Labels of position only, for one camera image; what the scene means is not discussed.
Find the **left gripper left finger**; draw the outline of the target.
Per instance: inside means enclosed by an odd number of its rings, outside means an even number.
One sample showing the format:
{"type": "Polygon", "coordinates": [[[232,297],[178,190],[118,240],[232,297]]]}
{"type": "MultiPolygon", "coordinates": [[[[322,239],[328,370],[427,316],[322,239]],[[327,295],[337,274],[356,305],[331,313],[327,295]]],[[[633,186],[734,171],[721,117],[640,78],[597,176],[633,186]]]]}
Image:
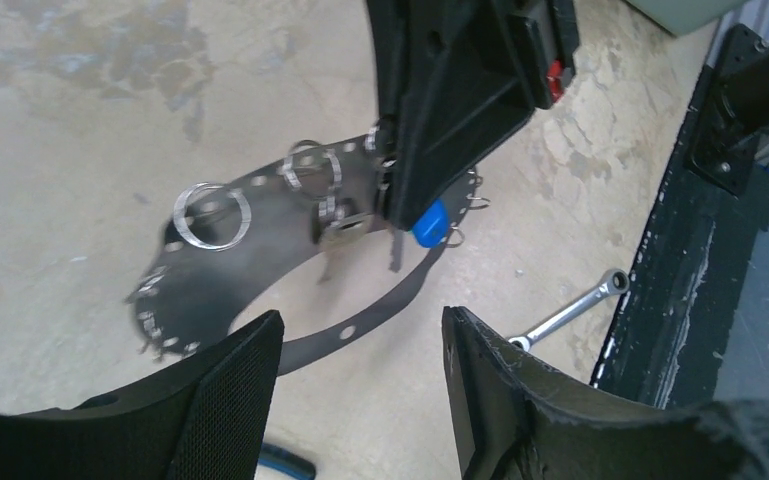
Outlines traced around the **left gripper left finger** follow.
{"type": "Polygon", "coordinates": [[[0,414],[0,479],[251,479],[284,323],[221,342],[72,409],[0,414]]]}

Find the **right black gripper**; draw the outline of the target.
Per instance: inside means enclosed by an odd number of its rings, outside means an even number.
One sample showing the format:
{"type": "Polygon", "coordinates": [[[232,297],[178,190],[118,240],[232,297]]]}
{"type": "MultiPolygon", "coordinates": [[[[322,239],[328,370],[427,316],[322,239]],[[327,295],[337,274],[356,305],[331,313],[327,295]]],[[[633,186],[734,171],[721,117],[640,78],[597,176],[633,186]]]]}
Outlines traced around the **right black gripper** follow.
{"type": "Polygon", "coordinates": [[[369,1],[378,112],[395,157],[386,217],[408,230],[576,75],[572,1],[369,1]]]}

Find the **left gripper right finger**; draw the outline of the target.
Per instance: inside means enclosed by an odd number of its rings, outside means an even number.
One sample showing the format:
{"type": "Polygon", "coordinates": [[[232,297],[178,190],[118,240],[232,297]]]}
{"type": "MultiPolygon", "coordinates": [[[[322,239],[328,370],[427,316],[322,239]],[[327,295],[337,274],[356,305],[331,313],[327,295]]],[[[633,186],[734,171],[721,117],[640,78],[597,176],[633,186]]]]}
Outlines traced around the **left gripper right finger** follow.
{"type": "Polygon", "coordinates": [[[465,479],[769,479],[769,401],[662,410],[582,383],[464,307],[442,313],[465,479]]]}

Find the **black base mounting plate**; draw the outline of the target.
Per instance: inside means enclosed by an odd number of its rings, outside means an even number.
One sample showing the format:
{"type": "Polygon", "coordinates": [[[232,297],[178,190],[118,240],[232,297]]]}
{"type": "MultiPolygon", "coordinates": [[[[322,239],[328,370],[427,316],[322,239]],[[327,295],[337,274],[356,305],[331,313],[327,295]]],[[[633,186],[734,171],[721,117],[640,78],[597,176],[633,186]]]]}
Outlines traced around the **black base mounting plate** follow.
{"type": "Polygon", "coordinates": [[[721,46],[701,71],[590,380],[658,408],[769,400],[769,127],[748,143],[740,195],[688,165],[721,46]]]}

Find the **silver ratchet wrench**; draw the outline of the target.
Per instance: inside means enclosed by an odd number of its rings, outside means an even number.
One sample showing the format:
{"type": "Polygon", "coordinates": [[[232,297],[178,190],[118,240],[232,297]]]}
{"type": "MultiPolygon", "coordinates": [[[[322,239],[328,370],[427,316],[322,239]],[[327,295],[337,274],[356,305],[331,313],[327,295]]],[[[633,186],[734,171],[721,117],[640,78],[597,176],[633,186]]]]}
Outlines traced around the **silver ratchet wrench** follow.
{"type": "Polygon", "coordinates": [[[620,269],[607,270],[588,290],[526,332],[508,338],[508,342],[528,352],[538,342],[556,332],[608,298],[625,294],[630,287],[628,274],[620,269]]]}

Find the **clear plastic storage bin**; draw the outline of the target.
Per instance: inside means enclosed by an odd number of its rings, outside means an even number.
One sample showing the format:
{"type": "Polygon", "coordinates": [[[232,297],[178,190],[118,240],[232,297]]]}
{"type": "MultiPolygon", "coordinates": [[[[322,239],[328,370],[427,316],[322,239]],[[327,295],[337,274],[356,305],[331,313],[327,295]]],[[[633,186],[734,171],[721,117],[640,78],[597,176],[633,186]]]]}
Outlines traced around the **clear plastic storage bin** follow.
{"type": "Polygon", "coordinates": [[[626,3],[673,36],[693,33],[747,0],[626,0],[626,3]]]}

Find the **blue handled pliers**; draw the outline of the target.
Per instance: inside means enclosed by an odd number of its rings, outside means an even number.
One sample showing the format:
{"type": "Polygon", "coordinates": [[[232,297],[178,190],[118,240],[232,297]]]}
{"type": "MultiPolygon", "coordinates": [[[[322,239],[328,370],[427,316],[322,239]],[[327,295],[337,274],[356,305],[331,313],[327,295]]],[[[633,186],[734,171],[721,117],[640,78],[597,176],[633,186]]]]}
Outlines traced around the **blue handled pliers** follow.
{"type": "Polygon", "coordinates": [[[258,464],[296,480],[315,480],[317,477],[313,462],[267,442],[260,447],[258,464]]]}

